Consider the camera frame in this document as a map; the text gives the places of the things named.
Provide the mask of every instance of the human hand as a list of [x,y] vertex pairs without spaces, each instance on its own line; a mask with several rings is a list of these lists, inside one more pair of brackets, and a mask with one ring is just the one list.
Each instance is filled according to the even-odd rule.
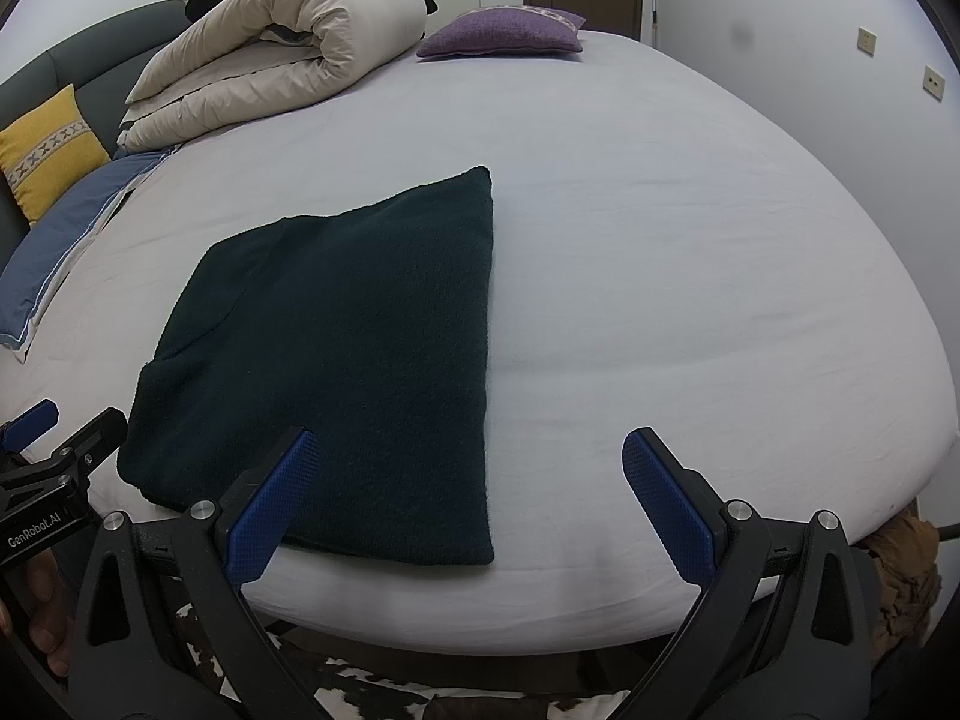
[[[69,669],[70,632],[73,620],[67,616],[66,591],[56,573],[56,558],[49,549],[27,560],[27,587],[40,601],[30,621],[30,639],[47,656],[50,670],[65,677]],[[0,629],[13,632],[10,614],[0,601]]]

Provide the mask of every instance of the metal bolt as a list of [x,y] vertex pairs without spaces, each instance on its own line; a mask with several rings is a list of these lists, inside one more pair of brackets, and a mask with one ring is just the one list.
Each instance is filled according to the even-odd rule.
[[216,511],[217,507],[213,501],[197,501],[190,507],[190,516],[194,519],[210,519]]
[[840,527],[840,519],[833,512],[820,512],[817,514],[817,522],[829,531],[835,531]]
[[110,512],[110,514],[104,517],[104,528],[107,528],[109,531],[119,530],[125,519],[126,517],[123,516],[123,512]]
[[750,508],[750,504],[746,501],[731,501],[727,504],[727,514],[733,519],[742,521],[750,519],[754,515],[754,510]]

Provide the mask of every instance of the mattress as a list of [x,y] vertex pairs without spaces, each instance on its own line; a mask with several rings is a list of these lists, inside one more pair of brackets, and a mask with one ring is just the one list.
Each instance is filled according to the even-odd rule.
[[[267,613],[412,650],[532,654],[675,629],[696,596],[623,478],[653,426],[723,498],[839,514],[858,539],[956,435],[937,330],[893,250],[798,143],[639,43],[570,58],[405,55],[339,97],[188,143],[56,294],[0,418],[43,397],[49,452],[138,372],[210,245],[486,165],[493,177],[486,444],[496,559],[417,567],[281,547],[244,592]],[[265,322],[263,346],[283,343]],[[168,517],[116,475],[99,512]]]

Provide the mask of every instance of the yellow cushion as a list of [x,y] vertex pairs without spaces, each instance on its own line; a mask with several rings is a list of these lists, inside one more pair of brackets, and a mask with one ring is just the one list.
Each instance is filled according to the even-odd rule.
[[0,132],[0,170],[31,226],[61,194],[109,161],[80,115],[73,84]]

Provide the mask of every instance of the purple cushion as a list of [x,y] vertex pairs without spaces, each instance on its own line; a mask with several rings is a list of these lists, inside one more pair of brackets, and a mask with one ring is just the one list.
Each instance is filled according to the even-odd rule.
[[426,38],[417,56],[485,53],[579,53],[577,30],[585,19],[534,5],[500,5],[472,10]]

